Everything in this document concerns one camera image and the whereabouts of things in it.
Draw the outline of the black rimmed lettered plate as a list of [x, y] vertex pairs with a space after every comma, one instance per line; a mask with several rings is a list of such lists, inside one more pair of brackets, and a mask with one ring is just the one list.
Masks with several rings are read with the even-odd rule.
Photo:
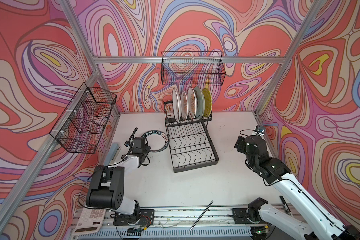
[[151, 153], [159, 153], [169, 146], [169, 138], [166, 133], [159, 130], [150, 130], [142, 134], [148, 140]]

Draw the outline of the white plate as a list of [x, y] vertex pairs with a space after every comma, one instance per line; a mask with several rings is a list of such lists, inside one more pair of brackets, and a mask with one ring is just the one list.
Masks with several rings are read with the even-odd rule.
[[173, 111], [174, 111], [175, 120], [176, 122], [179, 122], [181, 118], [181, 100], [177, 88], [173, 88], [172, 102], [173, 102]]

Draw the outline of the orange sunburst plate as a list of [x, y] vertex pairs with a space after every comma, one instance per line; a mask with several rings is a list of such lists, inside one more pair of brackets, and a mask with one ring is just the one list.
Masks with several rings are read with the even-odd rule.
[[181, 117], [183, 121], [188, 118], [188, 97], [185, 91], [181, 93]]
[[194, 120], [197, 111], [197, 97], [192, 87], [188, 88], [187, 98], [188, 98], [188, 116], [190, 120]]

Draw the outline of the yellow striped plate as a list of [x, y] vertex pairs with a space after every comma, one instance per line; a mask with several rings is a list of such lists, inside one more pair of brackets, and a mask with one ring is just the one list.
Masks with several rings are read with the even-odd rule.
[[207, 88], [204, 88], [202, 90], [202, 93], [205, 98], [205, 110], [203, 116], [205, 118], [208, 118], [212, 113], [212, 106], [213, 106], [212, 94]]

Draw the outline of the pale green flower plate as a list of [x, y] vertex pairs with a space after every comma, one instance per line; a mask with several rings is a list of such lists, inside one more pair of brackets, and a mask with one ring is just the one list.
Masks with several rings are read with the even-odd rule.
[[198, 107], [196, 110], [196, 118], [202, 119], [205, 111], [205, 98], [202, 90], [199, 87], [194, 88], [195, 95], [197, 97]]

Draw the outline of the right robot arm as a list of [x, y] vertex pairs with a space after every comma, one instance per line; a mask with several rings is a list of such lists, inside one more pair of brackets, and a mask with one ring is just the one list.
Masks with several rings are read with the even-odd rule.
[[257, 198], [248, 204], [243, 215], [248, 221], [272, 224], [295, 240], [360, 240], [356, 227], [334, 217], [299, 183], [285, 163], [269, 156], [261, 136], [238, 136], [235, 149], [245, 154], [246, 166], [261, 177], [267, 187], [286, 197], [304, 218], [303, 222], [299, 221], [265, 199]]

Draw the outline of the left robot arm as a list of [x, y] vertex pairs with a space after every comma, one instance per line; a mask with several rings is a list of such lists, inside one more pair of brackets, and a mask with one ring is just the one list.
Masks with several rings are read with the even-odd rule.
[[120, 163], [96, 167], [85, 206], [91, 209], [111, 210], [121, 215], [137, 215], [140, 209], [139, 203], [124, 194], [125, 176], [144, 165], [150, 150], [146, 138], [133, 138], [129, 152]]

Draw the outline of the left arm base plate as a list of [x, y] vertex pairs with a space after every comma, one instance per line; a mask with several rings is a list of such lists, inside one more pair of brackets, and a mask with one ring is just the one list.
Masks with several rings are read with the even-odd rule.
[[155, 210], [142, 209], [132, 215], [116, 214], [113, 219], [114, 226], [149, 227], [154, 223]]

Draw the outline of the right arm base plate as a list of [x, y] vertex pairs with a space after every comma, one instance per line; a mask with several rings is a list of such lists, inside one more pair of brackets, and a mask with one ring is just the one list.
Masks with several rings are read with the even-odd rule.
[[261, 219], [259, 210], [255, 208], [233, 208], [231, 217], [235, 224], [266, 224]]

